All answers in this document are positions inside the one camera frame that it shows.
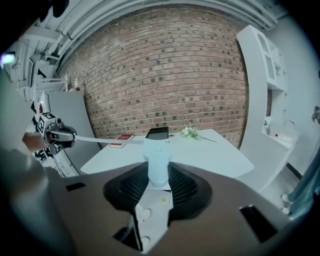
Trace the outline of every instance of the ceiling pipe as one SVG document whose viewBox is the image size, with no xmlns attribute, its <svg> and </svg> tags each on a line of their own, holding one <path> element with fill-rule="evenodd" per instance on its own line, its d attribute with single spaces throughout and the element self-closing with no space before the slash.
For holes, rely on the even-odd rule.
<svg viewBox="0 0 320 256">
<path fill-rule="evenodd" d="M 143 3 L 143 2 L 144 2 L 144 0 L 130 1 L 130 2 L 126 3 L 126 4 L 122 4 L 119 7 L 116 7 L 116 8 L 113 8 L 113 9 L 112 9 L 112 7 L 114 5 L 119 5 L 119 2 L 116 2 L 116 4 L 111 4 L 111 3 L 106 4 L 103 8 L 101 8 L 99 10 L 98 13 L 92 14 L 90 17 L 88 17 L 88 19 L 86 21 L 81 23 L 76 28 L 76 30 L 70 35 L 70 38 L 72 38 L 72 39 L 68 38 L 65 41 L 63 46 L 58 51 L 58 55 L 61 56 L 62 54 L 64 54 L 64 52 L 66 52 L 70 48 L 70 46 L 73 44 L 73 42 L 75 42 L 84 32 L 86 32 L 89 28 L 91 28 L 96 23 L 98 23 L 101 20 L 105 19 L 107 16 L 110 16 L 111 14 L 113 14 L 113 13 L 119 11 L 119 10 L 122 10 L 124 8 L 129 8 L 130 6 L 136 5 L 138 3 Z M 264 27 L 265 29 L 268 29 L 268 27 L 265 24 L 263 24 L 262 22 L 260 22 L 256 18 L 254 18 L 253 16 L 251 16 L 248 13 L 246 13 L 246 12 L 240 10 L 240 9 L 237 9 L 236 7 L 233 7 L 233 6 L 231 6 L 231 5 L 227 4 L 227 3 L 223 3 L 223 2 L 220 2 L 218 0 L 206 0 L 206 1 L 202 1 L 202 2 L 207 2 L 207 3 L 210 3 L 210 4 L 216 4 L 216 5 L 223 6 L 223 7 L 226 7 L 228 9 L 231 9 L 233 11 L 236 11 L 236 12 L 242 14 L 243 16 L 248 17 L 250 20 L 253 20 L 254 22 L 259 24 L 260 26 Z M 261 14 L 259 14 L 257 11 L 254 11 L 252 8 L 251 8 L 251 10 L 254 12 L 255 15 L 260 15 L 261 16 Z"/>
<path fill-rule="evenodd" d="M 275 24 L 278 24 L 278 20 L 277 18 L 270 12 L 268 11 L 266 8 L 264 8 L 264 6 L 262 4 L 260 4 L 259 2 L 257 2 L 257 0 L 245 0 L 248 3 L 252 4 L 254 7 L 256 7 L 257 9 L 259 9 L 262 13 L 264 13 L 265 15 L 267 15 L 271 20 L 273 20 L 273 22 Z"/>
<path fill-rule="evenodd" d="M 184 0 L 174 0 L 174 3 L 175 4 L 185 4 L 185 1 Z M 257 23 L 255 23 L 252 19 L 254 19 L 253 17 L 250 17 L 250 18 L 246 18 L 245 16 L 241 15 L 240 13 L 238 13 L 239 9 L 235 9 L 235 11 L 233 11 L 232 9 L 230 9 L 229 5 L 228 7 L 224 7 L 224 6 L 221 6 L 219 4 L 221 4 L 219 2 L 219 4 L 213 4 L 212 3 L 212 0 L 189 0 L 188 2 L 189 4 L 191 5 L 196 5 L 196 6 L 203 6 L 203 7 L 209 7 L 209 8 L 213 8 L 213 9 L 216 9 L 216 10 L 220 10 L 222 12 L 225 12 L 225 13 L 229 13 L 231 15 L 233 15 L 234 17 L 237 17 L 245 22 L 247 22 L 248 24 L 251 24 L 253 25 L 254 27 L 263 27 L 265 25 L 263 25 L 262 23 L 258 23 L 259 21 L 257 21 Z M 148 8 L 148 7 L 153 7 L 153 6 L 161 6 L 161 5 L 168 5 L 168 2 L 153 2 L 153 3 L 149 3 L 149 4 L 146 4 L 145 7 Z M 129 12 L 134 12 L 134 11 L 137 11 L 137 10 L 140 10 L 140 8 L 131 8 Z M 119 11 L 117 14 L 109 17 L 108 19 L 99 19 L 97 22 L 94 22 L 94 24 L 90 24 L 88 27 L 86 27 L 84 29 L 84 31 L 80 32 L 76 38 L 74 38 L 74 40 L 71 42 L 71 43 L 75 43 L 75 47 L 71 49 L 71 51 L 68 51 L 66 57 L 63 58 L 63 55 L 66 53 L 66 51 L 64 51 L 62 53 L 62 55 L 60 55 L 60 59 L 61 59 L 61 65 L 63 66 L 63 64 L 65 63 L 65 61 L 69 58 L 69 56 L 71 56 L 72 52 L 89 36 L 91 35 L 94 31 L 98 30 L 99 28 L 103 27 L 104 25 L 106 25 L 107 23 L 109 23 L 110 21 L 118 18 L 118 17 L 121 17 L 121 16 L 124 16 L 128 13 L 128 11 L 126 10 L 121 10 Z M 81 40 L 78 40 L 80 36 L 82 36 L 84 33 L 86 33 L 84 35 L 84 38 L 81 38 Z"/>
<path fill-rule="evenodd" d="M 274 27 L 274 25 L 267 20 L 264 16 L 262 16 L 259 12 L 257 12 L 252 7 L 248 6 L 247 4 L 243 3 L 240 0 L 228 0 L 229 3 L 234 4 L 244 10 L 246 10 L 248 13 L 251 13 L 252 15 L 256 16 L 260 20 L 262 20 L 265 24 L 267 24 L 270 28 Z"/>
<path fill-rule="evenodd" d="M 99 5 L 104 0 L 97 0 L 90 2 L 79 14 L 64 28 L 64 30 L 61 32 L 58 39 L 55 41 L 55 43 L 51 44 L 49 50 L 47 51 L 47 55 L 51 55 L 58 47 L 58 44 L 62 41 L 62 39 L 67 35 L 69 30 L 85 15 L 87 14 L 91 9 L 93 9 L 95 6 Z"/>
</svg>

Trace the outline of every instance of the cable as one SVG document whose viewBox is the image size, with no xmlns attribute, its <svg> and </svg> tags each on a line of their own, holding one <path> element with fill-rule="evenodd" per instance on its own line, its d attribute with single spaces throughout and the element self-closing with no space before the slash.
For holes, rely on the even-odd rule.
<svg viewBox="0 0 320 256">
<path fill-rule="evenodd" d="M 28 47 L 30 47 L 30 48 L 32 48 L 32 49 L 34 49 L 34 50 L 37 50 L 36 48 L 31 47 L 30 45 L 28 45 L 28 44 L 25 43 L 24 41 L 22 41 L 22 40 L 19 40 L 19 41 L 22 42 L 22 43 L 24 43 L 26 46 L 28 46 Z"/>
<path fill-rule="evenodd" d="M 143 144 L 143 140 L 120 140 L 120 139 L 108 139 L 108 138 L 89 138 L 82 137 L 74 134 L 75 141 L 85 142 L 98 142 L 98 143 L 116 143 L 116 144 Z"/>
<path fill-rule="evenodd" d="M 49 157 L 47 156 L 47 153 L 46 153 L 46 151 L 45 150 L 43 150 L 43 152 L 44 152 L 44 155 L 45 155 L 45 157 L 46 157 L 46 159 L 48 160 L 48 163 L 50 162 L 50 160 L 49 160 Z M 58 166 L 58 164 L 57 164 L 57 162 L 56 162 L 56 160 L 55 160 L 55 158 L 54 157 L 52 157 L 52 159 L 53 159 L 53 161 L 54 161 L 54 163 L 55 163 L 55 165 L 56 165 L 56 167 L 58 168 L 58 173 L 59 173 L 59 175 L 60 175 L 60 177 L 64 177 L 64 175 L 62 174 L 62 172 L 60 171 L 60 169 L 59 169 L 59 166 Z"/>
<path fill-rule="evenodd" d="M 19 83 L 18 83 L 18 70 L 16 70 L 16 69 L 15 69 L 15 81 L 16 81 L 16 86 L 17 86 L 18 92 L 19 92 L 20 88 L 19 88 Z"/>
</svg>

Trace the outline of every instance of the white cabinet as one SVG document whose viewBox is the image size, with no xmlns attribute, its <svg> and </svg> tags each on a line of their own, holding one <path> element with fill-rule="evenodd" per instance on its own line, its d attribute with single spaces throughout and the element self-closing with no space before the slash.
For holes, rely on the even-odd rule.
<svg viewBox="0 0 320 256">
<path fill-rule="evenodd" d="M 289 95 L 282 53 L 251 25 L 240 31 L 237 39 L 244 57 L 249 85 L 248 118 L 240 151 L 254 165 L 252 171 L 239 176 L 238 180 L 259 192 L 287 164 L 299 134 L 286 127 Z M 270 116 L 266 116 L 268 90 L 272 92 Z M 281 127 L 281 136 L 274 133 L 270 136 L 270 123 L 276 124 L 274 127 Z"/>
</svg>

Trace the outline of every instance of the person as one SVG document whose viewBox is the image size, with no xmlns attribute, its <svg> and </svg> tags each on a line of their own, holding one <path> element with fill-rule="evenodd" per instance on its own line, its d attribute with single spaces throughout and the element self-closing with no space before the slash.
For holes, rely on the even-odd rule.
<svg viewBox="0 0 320 256">
<path fill-rule="evenodd" d="M 320 148 L 307 168 L 299 184 L 290 194 L 282 194 L 283 202 L 289 207 L 282 209 L 290 219 L 295 219 L 307 214 L 315 201 L 315 196 L 320 194 Z"/>
<path fill-rule="evenodd" d="M 35 153 L 49 147 L 39 132 L 25 132 L 22 141 L 31 153 Z"/>
</svg>

